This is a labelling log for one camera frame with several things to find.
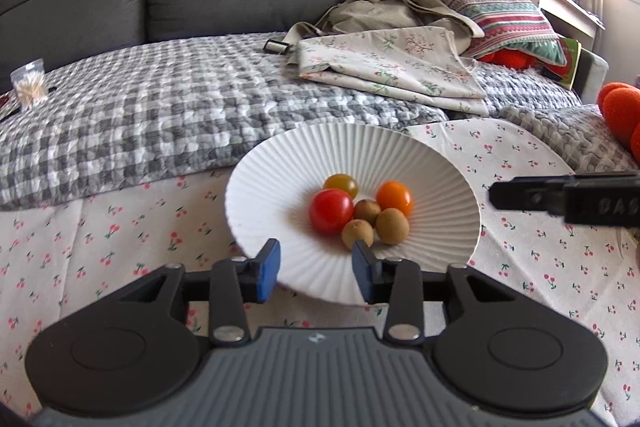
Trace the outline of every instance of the white desk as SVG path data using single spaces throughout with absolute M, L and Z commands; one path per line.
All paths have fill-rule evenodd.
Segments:
M 598 28 L 604 26 L 572 0 L 531 0 L 549 19 L 553 29 L 571 39 L 576 39 L 582 47 L 591 50 Z

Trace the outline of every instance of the cherry tomato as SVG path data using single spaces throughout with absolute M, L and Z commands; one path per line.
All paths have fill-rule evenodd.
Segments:
M 411 197 L 409 189 L 398 182 L 386 182 L 380 185 L 376 193 L 376 201 L 382 210 L 397 208 L 407 217 L 414 208 L 414 198 Z
M 355 198 L 358 195 L 358 184 L 348 174 L 334 174 L 329 176 L 322 188 L 339 188 L 344 190 L 351 198 Z
M 309 220 L 319 233 L 340 233 L 353 216 L 353 200 L 344 190 L 325 188 L 311 200 Z

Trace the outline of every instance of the plastic bag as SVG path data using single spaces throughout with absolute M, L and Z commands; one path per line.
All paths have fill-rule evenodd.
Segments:
M 11 73 L 11 83 L 22 110 L 32 109 L 49 100 L 49 89 L 41 58 L 29 62 Z

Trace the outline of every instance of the paper plate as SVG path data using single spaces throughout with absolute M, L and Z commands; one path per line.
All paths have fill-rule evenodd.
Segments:
M 236 166 L 225 195 L 226 219 L 238 246 L 250 257 L 274 237 L 282 246 L 278 282 L 334 303 L 362 305 L 351 256 L 340 237 L 322 237 L 309 224 L 308 206 L 331 174 L 350 174 L 356 200 L 374 199 L 396 180 L 415 200 L 409 237 L 390 247 L 379 241 L 380 259 L 401 257 L 422 269 L 444 271 L 467 263 L 478 242 L 478 202 L 464 176 L 427 145 L 382 127 L 357 124 L 302 126 L 254 148 Z

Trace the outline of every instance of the striped pillow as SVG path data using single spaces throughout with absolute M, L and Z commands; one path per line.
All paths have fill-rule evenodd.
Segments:
M 558 35 L 530 0 L 441 0 L 474 20 L 484 37 L 472 39 L 465 57 L 479 58 L 502 48 L 520 50 L 547 64 L 564 66 Z

